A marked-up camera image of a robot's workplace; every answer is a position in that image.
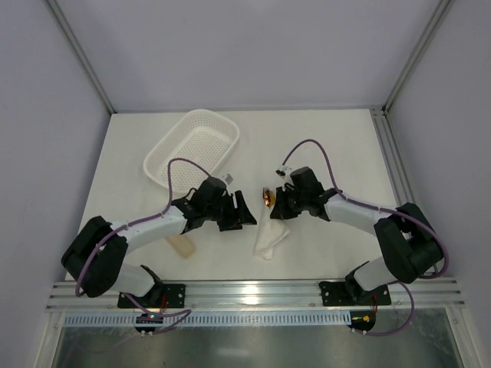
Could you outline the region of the gold ornate spoon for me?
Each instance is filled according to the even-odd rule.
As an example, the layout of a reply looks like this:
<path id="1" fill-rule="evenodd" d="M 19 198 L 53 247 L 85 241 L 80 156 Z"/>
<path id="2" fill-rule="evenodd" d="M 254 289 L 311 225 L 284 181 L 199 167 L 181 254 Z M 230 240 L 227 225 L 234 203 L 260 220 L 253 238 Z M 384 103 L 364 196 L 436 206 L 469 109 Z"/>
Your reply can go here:
<path id="1" fill-rule="evenodd" d="M 262 198 L 266 207 L 271 209 L 275 205 L 275 193 L 272 190 L 269 189 L 268 194 L 262 196 Z"/>

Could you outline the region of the white paper napkin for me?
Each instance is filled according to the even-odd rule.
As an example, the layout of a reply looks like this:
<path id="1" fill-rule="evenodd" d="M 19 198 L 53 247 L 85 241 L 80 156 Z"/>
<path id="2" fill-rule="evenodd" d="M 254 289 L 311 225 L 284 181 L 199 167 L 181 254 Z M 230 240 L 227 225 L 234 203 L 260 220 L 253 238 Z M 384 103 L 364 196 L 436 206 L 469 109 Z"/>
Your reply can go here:
<path id="1" fill-rule="evenodd" d="M 289 228 L 283 222 L 264 215 L 259 223 L 253 255 L 262 260 L 271 261 L 275 248 L 289 233 Z"/>

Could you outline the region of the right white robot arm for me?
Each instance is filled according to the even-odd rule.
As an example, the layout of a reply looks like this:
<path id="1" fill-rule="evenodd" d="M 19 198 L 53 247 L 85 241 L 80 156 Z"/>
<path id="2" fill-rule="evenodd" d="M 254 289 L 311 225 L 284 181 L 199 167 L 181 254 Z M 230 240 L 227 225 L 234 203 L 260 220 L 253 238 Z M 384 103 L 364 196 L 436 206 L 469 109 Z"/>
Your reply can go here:
<path id="1" fill-rule="evenodd" d="M 326 222 L 349 225 L 373 235 L 381 256 L 352 270 L 342 282 L 328 287 L 341 302 L 363 305 L 383 287 L 402 282 L 410 284 L 445 258 L 442 245 L 419 207 L 407 202 L 394 209 L 360 202 L 340 189 L 325 189 L 307 166 L 276 170 L 283 179 L 275 190 L 271 219 L 289 220 L 307 212 Z"/>

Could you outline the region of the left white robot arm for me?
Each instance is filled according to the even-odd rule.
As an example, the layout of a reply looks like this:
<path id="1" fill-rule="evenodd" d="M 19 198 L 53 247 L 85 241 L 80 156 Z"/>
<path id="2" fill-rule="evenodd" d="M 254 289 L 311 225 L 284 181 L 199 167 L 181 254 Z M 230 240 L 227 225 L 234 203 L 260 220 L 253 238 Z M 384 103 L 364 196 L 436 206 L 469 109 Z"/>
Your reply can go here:
<path id="1" fill-rule="evenodd" d="M 121 223 L 100 215 L 91 218 L 68 246 L 61 264 L 77 282 L 78 296 L 95 298 L 117 291 L 129 301 L 156 308 L 164 298 L 165 284 L 147 266 L 131 266 L 124 259 L 138 248 L 186 234 L 205 222 L 215 222 L 221 232 L 257 223 L 242 192 L 230 193 L 221 179 L 210 176 L 161 213 Z"/>

